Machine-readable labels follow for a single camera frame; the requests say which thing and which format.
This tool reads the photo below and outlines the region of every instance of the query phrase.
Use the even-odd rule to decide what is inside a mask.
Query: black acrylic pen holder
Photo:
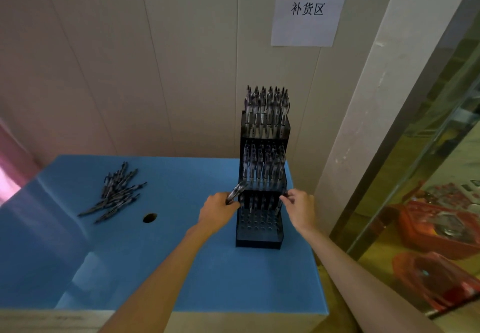
[[[286,152],[290,136],[288,117],[284,125],[261,124],[260,119],[249,117],[246,122],[246,113],[242,112],[242,129],[240,135],[240,165],[238,181],[247,182],[247,188],[239,196],[242,206],[237,211],[236,247],[274,248],[280,249],[283,242],[283,223],[281,212],[277,209],[279,196],[287,190],[287,177],[282,169],[280,177],[272,179],[263,174],[257,178],[250,173],[244,174],[243,151],[245,144],[257,150],[279,149]]]

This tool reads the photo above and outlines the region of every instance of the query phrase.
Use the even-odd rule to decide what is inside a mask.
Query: hand
[[[211,195],[205,201],[203,208],[200,209],[198,224],[203,225],[210,233],[216,233],[231,219],[235,211],[240,208],[237,201],[225,205],[225,199],[228,193],[216,193]]]
[[[280,200],[285,204],[288,216],[300,234],[304,235],[308,231],[317,229],[313,195],[291,189],[288,191],[288,197],[282,195]]]

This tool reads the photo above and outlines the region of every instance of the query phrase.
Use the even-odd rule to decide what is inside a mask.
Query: white paper sign
[[[276,0],[272,46],[331,47],[345,0]]]

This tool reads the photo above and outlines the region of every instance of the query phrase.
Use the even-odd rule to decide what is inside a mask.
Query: blue tablecloth
[[[140,198],[112,219],[103,179],[127,160]],[[286,167],[289,187],[292,185]],[[0,308],[117,309],[198,219],[207,196],[231,191],[238,159],[60,156],[0,208]],[[175,311],[328,314],[309,245],[282,209],[280,250],[236,248],[235,216],[203,246]],[[152,223],[143,223],[157,213]]]

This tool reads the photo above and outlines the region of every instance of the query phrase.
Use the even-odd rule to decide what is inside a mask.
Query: glass panel
[[[480,16],[336,242],[421,311],[480,293]]]

